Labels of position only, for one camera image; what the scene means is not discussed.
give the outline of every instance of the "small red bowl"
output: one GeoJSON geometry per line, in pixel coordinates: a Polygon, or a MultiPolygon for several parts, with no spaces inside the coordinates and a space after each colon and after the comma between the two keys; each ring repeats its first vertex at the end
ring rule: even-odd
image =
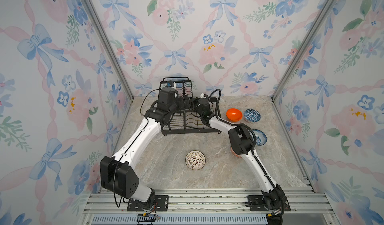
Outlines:
{"type": "Polygon", "coordinates": [[[237,108],[230,108],[227,110],[227,118],[231,122],[238,122],[243,117],[243,114],[237,108]]]}

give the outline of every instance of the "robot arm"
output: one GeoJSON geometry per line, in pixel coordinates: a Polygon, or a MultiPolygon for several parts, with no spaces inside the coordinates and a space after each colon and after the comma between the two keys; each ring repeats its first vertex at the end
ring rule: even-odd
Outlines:
{"type": "Polygon", "coordinates": [[[179,98],[174,87],[162,88],[159,92],[157,107],[153,103],[145,113],[140,126],[116,152],[112,158],[104,157],[100,162],[101,186],[124,197],[142,202],[142,208],[149,210],[154,205],[154,190],[140,183],[134,169],[149,142],[164,125],[167,125],[176,110],[184,109],[192,104],[199,113],[203,124],[227,132],[231,148],[246,161],[261,186],[263,204],[272,215],[284,213],[287,198],[281,187],[271,178],[254,149],[254,138],[245,124],[232,124],[211,112],[207,96],[200,98],[179,98]]]}

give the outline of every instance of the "bowl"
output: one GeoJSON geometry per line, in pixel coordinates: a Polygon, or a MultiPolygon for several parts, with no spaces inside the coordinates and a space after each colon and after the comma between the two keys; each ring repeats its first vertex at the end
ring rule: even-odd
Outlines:
{"type": "Polygon", "coordinates": [[[237,108],[230,108],[227,110],[227,118],[231,122],[238,122],[243,117],[243,114],[237,108]]]}
{"type": "Polygon", "coordinates": [[[263,131],[258,130],[258,129],[252,129],[252,131],[258,137],[258,138],[256,138],[257,139],[256,145],[257,146],[263,146],[267,141],[265,133],[263,131]]]}
{"type": "Polygon", "coordinates": [[[249,108],[244,111],[244,119],[247,122],[258,122],[260,118],[261,118],[261,115],[257,110],[249,108]]]}

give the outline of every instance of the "wall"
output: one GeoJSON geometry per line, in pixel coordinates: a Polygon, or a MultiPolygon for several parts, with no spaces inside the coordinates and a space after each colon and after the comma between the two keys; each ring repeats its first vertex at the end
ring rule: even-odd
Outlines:
{"type": "Polygon", "coordinates": [[[0,6],[0,224],[75,224],[126,96],[79,0],[0,6]]]}
{"type": "Polygon", "coordinates": [[[337,0],[276,101],[343,225],[384,224],[383,6],[337,0]]]}
{"type": "Polygon", "coordinates": [[[174,75],[188,76],[199,92],[271,95],[319,0],[92,1],[141,96],[174,75]]]}

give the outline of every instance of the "black wire dish rack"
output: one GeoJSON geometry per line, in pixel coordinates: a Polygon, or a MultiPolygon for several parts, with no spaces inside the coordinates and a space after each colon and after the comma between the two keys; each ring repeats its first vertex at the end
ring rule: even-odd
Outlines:
{"type": "MultiPolygon", "coordinates": [[[[160,89],[163,87],[170,87],[173,83],[176,83],[176,90],[179,93],[179,97],[185,96],[193,98],[192,81],[188,77],[166,77],[160,82],[160,89]]],[[[215,112],[217,106],[217,113],[220,115],[220,109],[217,104],[217,98],[211,97],[208,99],[210,103],[211,112],[215,112]]],[[[166,136],[167,134],[183,134],[183,133],[198,133],[198,132],[217,132],[220,130],[205,126],[200,119],[198,113],[193,112],[194,107],[191,103],[190,107],[184,110],[177,110],[171,120],[171,122],[161,129],[161,133],[166,136]]]]}

